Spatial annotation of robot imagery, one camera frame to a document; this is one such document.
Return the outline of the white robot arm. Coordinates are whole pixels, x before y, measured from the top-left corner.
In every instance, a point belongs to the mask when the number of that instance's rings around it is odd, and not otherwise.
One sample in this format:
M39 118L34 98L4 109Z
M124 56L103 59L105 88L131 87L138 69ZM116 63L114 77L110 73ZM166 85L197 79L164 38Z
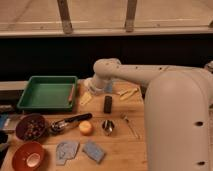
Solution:
M149 171L211 171L209 108L213 73L173 65L123 65L99 59L88 88L103 91L113 78L141 85Z

